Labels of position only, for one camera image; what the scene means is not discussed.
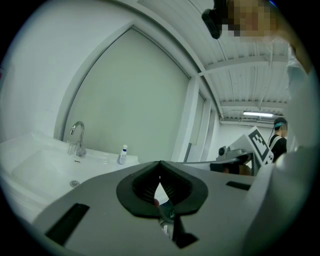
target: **white wall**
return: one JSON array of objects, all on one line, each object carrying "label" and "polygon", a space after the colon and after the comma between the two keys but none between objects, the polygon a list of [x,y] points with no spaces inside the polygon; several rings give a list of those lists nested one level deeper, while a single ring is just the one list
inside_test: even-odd
[{"label": "white wall", "polygon": [[[236,125],[228,125],[228,124],[221,124],[219,126],[217,137],[215,140],[214,150],[212,151],[213,160],[218,157],[218,150],[223,146],[230,146],[233,142],[235,142],[241,135],[245,132],[249,131],[251,127],[245,126],[236,126]],[[267,142],[272,129],[264,129],[258,128],[263,139]]]},{"label": "white wall", "polygon": [[171,159],[189,78],[153,42],[130,29],[97,60],[70,109],[64,141],[119,154],[124,144],[140,163]]},{"label": "white wall", "polygon": [[[86,72],[133,24],[156,38],[190,77],[198,73],[179,44],[142,14],[113,2],[46,2],[20,29],[1,64],[0,142],[33,130],[53,137]],[[199,87],[209,95],[203,82]]]}]

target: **white sink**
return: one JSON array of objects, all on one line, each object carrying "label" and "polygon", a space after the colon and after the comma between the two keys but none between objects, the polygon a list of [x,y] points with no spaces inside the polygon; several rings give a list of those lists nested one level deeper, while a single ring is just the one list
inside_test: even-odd
[{"label": "white sink", "polygon": [[87,149],[84,158],[67,154],[68,145],[41,133],[29,133],[0,144],[2,190],[12,210],[28,222],[45,207],[73,189],[71,181],[84,181],[133,165],[128,155],[118,164],[117,154]]}]

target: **ceiling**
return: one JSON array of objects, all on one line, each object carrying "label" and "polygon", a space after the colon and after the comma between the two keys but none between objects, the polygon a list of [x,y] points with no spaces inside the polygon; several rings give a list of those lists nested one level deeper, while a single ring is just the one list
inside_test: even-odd
[{"label": "ceiling", "polygon": [[192,49],[225,124],[272,127],[271,118],[244,118],[243,111],[282,116],[289,99],[285,42],[252,42],[227,31],[211,37],[201,19],[213,0],[119,0],[170,27],[171,34]]}]

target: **sink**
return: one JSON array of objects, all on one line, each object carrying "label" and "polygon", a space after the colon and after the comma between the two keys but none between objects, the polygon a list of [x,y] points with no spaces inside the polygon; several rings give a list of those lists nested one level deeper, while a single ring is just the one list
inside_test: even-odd
[{"label": "sink", "polygon": [[0,144],[0,182],[12,210],[32,223],[45,207],[84,181],[138,165],[138,157],[87,149],[85,157],[68,155],[68,145],[39,132]]}]

